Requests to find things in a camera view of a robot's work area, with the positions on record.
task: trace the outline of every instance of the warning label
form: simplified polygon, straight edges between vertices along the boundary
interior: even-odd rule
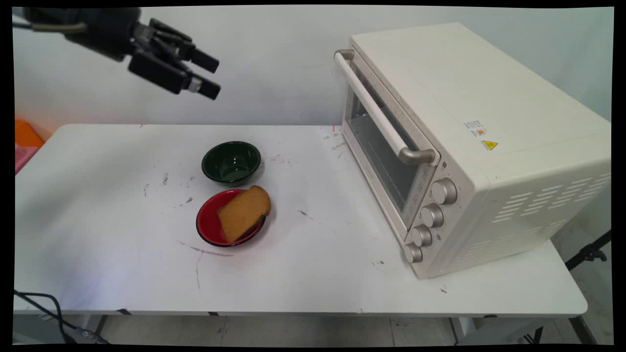
[[[463,125],[471,132],[471,134],[474,135],[474,137],[480,137],[487,134],[487,129],[478,120],[466,122]]]
[[[496,142],[489,142],[488,140],[483,140],[483,144],[489,150],[493,150],[498,145]]]

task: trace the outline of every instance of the bowl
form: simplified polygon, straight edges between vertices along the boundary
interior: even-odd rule
[[[250,143],[216,145],[202,158],[202,172],[211,180],[230,186],[245,183],[261,164],[261,153]]]
[[[196,217],[196,230],[198,230],[198,235],[200,235],[204,241],[217,247],[232,247],[249,241],[259,233],[259,230],[265,223],[265,217],[259,221],[256,227],[251,229],[248,234],[245,234],[239,240],[227,242],[225,239],[222,223],[217,216],[217,211],[243,191],[242,189],[226,190],[209,198],[209,200],[201,206],[200,211],[198,211],[198,216]]]

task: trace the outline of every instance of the oven knob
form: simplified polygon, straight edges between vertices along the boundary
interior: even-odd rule
[[[411,229],[411,238],[419,247],[433,244],[433,237],[430,234],[430,230],[425,225],[413,227],[413,229]]]
[[[422,216],[422,221],[428,227],[439,227],[443,225],[443,213],[441,208],[435,203],[430,203],[423,207],[419,213]]]
[[[451,179],[445,178],[433,182],[431,195],[435,202],[439,204],[451,204],[456,200],[456,187]]]
[[[419,263],[423,259],[422,250],[413,242],[404,246],[404,256],[409,263]]]

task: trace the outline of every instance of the toast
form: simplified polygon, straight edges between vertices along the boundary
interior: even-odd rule
[[[226,241],[235,242],[249,233],[263,217],[270,214],[271,208],[270,196],[259,186],[239,193],[217,211]]]

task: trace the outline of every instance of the pink object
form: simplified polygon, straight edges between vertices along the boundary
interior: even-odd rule
[[[15,174],[28,163],[33,155],[39,150],[37,147],[20,147],[17,143],[15,143]]]

